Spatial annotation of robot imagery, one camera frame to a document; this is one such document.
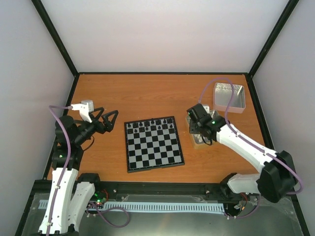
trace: black frame edge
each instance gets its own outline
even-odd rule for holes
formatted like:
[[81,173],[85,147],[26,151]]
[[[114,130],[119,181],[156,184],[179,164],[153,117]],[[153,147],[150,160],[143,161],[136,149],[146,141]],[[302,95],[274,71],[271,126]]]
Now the black frame edge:
[[79,72],[80,75],[245,75],[247,72]]
[[274,145],[273,145],[272,140],[271,140],[271,136],[270,136],[270,133],[268,130],[267,122],[265,120],[265,116],[263,114],[263,111],[262,111],[262,108],[261,108],[261,105],[260,105],[260,102],[258,99],[258,95],[256,92],[256,88],[255,88],[255,85],[253,83],[253,80],[249,74],[247,74],[245,77],[246,77],[247,85],[248,85],[248,88],[249,88],[249,91],[250,91],[250,94],[252,97],[252,103],[253,103],[253,106],[254,106],[254,109],[256,112],[256,116],[258,119],[260,131],[262,134],[262,138],[264,139],[265,146],[267,148],[274,149]]
[[[72,83],[72,86],[71,86],[71,89],[70,89],[70,93],[69,93],[69,96],[68,96],[68,99],[67,99],[67,102],[66,102],[65,106],[70,106],[71,105],[71,101],[72,101],[72,98],[73,98],[73,95],[74,95],[74,92],[75,92],[75,88],[77,87],[77,84],[78,84],[78,81],[79,81],[79,77],[80,77],[79,74],[74,76],[73,83]],[[63,116],[66,116],[68,114],[68,111],[69,110],[64,110],[63,111]],[[48,160],[47,160],[47,164],[46,164],[46,167],[45,167],[45,171],[44,171],[44,174],[43,174],[43,179],[46,179],[47,176],[48,176],[48,173],[49,173],[49,170],[50,170],[50,167],[51,167],[51,162],[52,162],[53,149],[54,149],[54,147],[51,148],[51,151],[50,151],[50,154],[49,154],[49,157],[48,157]]]
[[21,236],[22,233],[23,233],[23,229],[25,227],[26,220],[27,220],[27,218],[29,216],[29,212],[30,212],[30,209],[31,209],[31,206],[32,206],[32,203],[33,203],[33,199],[34,199],[34,195],[30,194],[29,199],[28,199],[28,201],[26,203],[26,206],[24,208],[23,214],[21,216],[18,228],[17,228],[17,230],[15,232],[15,236]]
[[265,42],[264,46],[262,47],[257,59],[255,60],[254,64],[252,65],[251,70],[249,71],[249,75],[251,78],[254,77],[255,73],[257,72],[258,68],[262,64],[263,60],[267,56],[270,48],[276,41],[279,33],[281,32],[282,28],[284,27],[285,23],[289,19],[291,13],[295,9],[299,0],[289,0],[287,5],[285,6],[280,18],[278,19],[276,25],[272,29],[267,41]]
[[303,212],[302,212],[299,200],[297,199],[297,196],[296,195],[292,195],[291,196],[291,200],[292,200],[292,203],[293,203],[293,207],[294,207],[297,219],[299,220],[299,223],[300,223],[303,235],[304,236],[311,236],[310,231],[309,231],[309,229],[307,227],[307,224],[306,224],[306,221],[305,221],[305,218],[304,218],[304,215],[303,215]]
[[[256,112],[256,116],[257,116],[259,127],[261,130],[262,138],[264,139],[264,143],[265,143],[267,148],[274,149],[274,145],[272,143],[271,136],[270,136],[268,126],[266,123],[266,119],[265,119],[265,116],[263,114],[263,111],[262,111],[262,108],[261,108],[261,105],[260,105],[260,102],[258,99],[255,85],[254,85],[253,80],[249,74],[246,75],[246,81],[248,84],[248,88],[250,90],[250,94],[252,97],[252,103],[253,103],[253,106],[254,106],[254,109]],[[303,235],[304,236],[310,236],[309,229],[307,227],[306,221],[305,221],[303,213],[302,213],[301,206],[299,204],[299,201],[298,201],[296,195],[292,195],[291,200],[293,203],[293,207],[294,207],[296,216],[299,220],[299,224],[301,226],[301,230],[302,230]]]
[[58,47],[65,63],[68,65],[71,73],[73,74],[73,76],[76,76],[78,74],[77,69],[75,68],[69,53],[67,52],[62,40],[60,39],[58,32],[56,30],[56,28],[53,25],[53,22],[51,21],[43,3],[41,0],[31,0],[34,7],[36,8],[38,14],[40,15],[43,23],[45,24],[47,30],[49,31],[51,37],[53,38],[56,46]]

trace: metal tray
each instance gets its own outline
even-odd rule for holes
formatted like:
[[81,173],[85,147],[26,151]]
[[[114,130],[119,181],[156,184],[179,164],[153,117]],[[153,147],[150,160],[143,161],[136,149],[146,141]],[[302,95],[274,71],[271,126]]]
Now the metal tray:
[[[242,113],[245,109],[245,91],[242,85],[234,86],[234,99],[230,106],[229,112]],[[225,111],[228,102],[231,99],[232,89],[230,84],[216,83],[214,87],[214,109]]]

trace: metal floor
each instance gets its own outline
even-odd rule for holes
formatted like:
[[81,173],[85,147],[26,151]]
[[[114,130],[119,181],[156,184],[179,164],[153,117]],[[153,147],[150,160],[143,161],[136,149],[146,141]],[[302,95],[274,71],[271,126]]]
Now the metal floor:
[[[45,210],[38,209],[39,200],[48,194],[37,194],[24,227],[23,236],[37,232]],[[104,215],[114,224],[123,224],[122,212]],[[83,216],[80,236],[302,236],[290,199],[278,204],[262,200],[257,212],[246,219],[229,219],[223,215],[204,213],[130,213],[129,225],[115,229],[100,217]]]

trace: black chess square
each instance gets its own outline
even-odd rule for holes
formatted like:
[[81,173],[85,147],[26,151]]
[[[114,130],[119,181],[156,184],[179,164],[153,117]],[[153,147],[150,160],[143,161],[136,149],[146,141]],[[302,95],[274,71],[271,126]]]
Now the black chess square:
[[155,159],[155,156],[153,153],[149,154],[149,160],[154,160]]
[[162,157],[162,158],[167,157],[167,152],[166,152],[166,151],[161,152],[161,157]]
[[162,165],[162,159],[156,159],[156,164],[157,165]]
[[136,152],[135,151],[129,151],[129,156],[135,156]]
[[143,161],[143,167],[148,167],[149,166],[149,161]]
[[175,150],[175,151],[173,151],[173,154],[174,154],[174,156],[179,156],[179,151]]
[[153,142],[148,142],[147,143],[147,148],[153,148]]
[[142,154],[142,155],[148,154],[148,150],[147,150],[147,149],[142,149],[142,150],[141,150],[141,154]]
[[164,134],[164,140],[170,140],[169,134]]
[[169,158],[168,158],[168,163],[174,163],[174,162],[175,162],[174,157],[169,157]]
[[142,156],[136,156],[136,161],[142,161]]
[[164,141],[164,140],[159,141],[158,144],[159,144],[160,147],[161,147],[161,146],[165,146],[165,141]]
[[136,168],[137,168],[137,164],[135,162],[131,162],[130,169],[136,169]]
[[172,146],[166,146],[166,151],[172,151],[172,150],[173,150]]
[[155,148],[153,148],[153,150],[154,150],[154,153],[158,153],[159,152],[159,147],[155,147]]

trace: white wall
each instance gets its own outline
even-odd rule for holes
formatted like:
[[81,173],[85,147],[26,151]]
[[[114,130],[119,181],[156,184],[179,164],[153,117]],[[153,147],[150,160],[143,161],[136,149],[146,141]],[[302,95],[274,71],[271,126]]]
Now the white wall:
[[43,0],[81,72],[248,72],[287,2]]
[[30,0],[0,2],[0,231],[15,234],[73,77]]
[[298,199],[315,235],[315,1],[298,3],[254,77],[278,151],[294,158],[305,182]]

